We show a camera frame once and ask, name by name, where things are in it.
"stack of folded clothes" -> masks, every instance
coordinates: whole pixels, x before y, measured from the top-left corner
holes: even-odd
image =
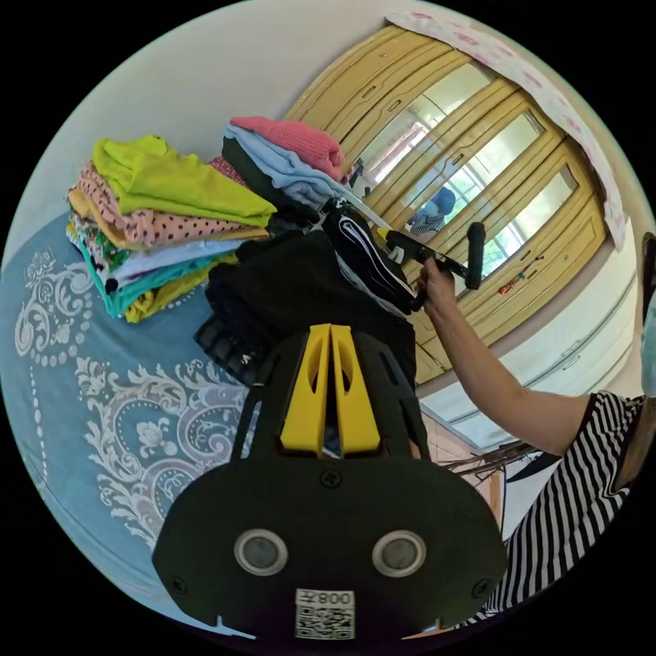
[[[307,214],[340,197],[353,170],[326,132],[298,121],[233,118],[223,132],[221,159],[253,191],[278,208]]]
[[[68,201],[68,238],[109,315],[131,323],[205,282],[246,240],[266,237],[276,212],[228,163],[181,156],[154,135],[96,142]]]

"screw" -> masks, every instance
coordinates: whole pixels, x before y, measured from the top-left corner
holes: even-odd
[[[471,595],[475,599],[484,597],[490,589],[490,579],[481,579],[472,589]]]
[[[325,469],[319,476],[319,482],[329,490],[334,490],[342,484],[342,474],[335,469]]]
[[[171,585],[173,586],[173,589],[177,592],[177,594],[185,595],[187,593],[187,584],[179,576],[173,577],[173,580],[171,581]]]

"light blue folded shirt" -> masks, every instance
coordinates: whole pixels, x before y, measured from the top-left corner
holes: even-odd
[[[344,187],[329,175],[313,169],[295,152],[276,146],[256,132],[228,125],[223,136],[236,139],[258,169],[271,178],[273,186],[298,202],[316,208],[344,193]]]

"black handle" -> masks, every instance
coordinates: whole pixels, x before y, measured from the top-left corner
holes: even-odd
[[[485,249],[485,226],[475,222],[467,229],[469,253],[467,255],[467,289],[478,289],[483,276],[483,251]]]
[[[440,271],[451,271],[465,279],[467,289],[478,289],[480,287],[483,271],[483,250],[485,248],[485,226],[482,223],[472,223],[467,229],[467,241],[469,242],[467,254],[467,268],[460,262],[456,262],[445,255],[435,253],[428,247],[419,250],[415,259],[423,264],[430,257],[435,258],[435,264]],[[421,289],[414,301],[410,303],[410,310],[418,312],[426,303],[426,290]]]

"pink folded shirt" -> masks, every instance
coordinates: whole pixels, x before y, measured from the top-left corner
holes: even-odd
[[[300,121],[272,121],[263,116],[232,118],[230,123],[257,132],[272,144],[295,152],[301,161],[323,171],[336,182],[348,180],[340,170],[344,163],[340,144],[322,130]]]
[[[148,248],[192,241],[202,237],[208,238],[218,232],[244,228],[243,224],[236,221],[183,216],[146,208],[135,210],[130,214],[121,214],[115,193],[96,171],[93,162],[89,162],[81,170],[77,186],[93,200],[100,216],[107,223],[121,230],[127,241],[143,244]]]

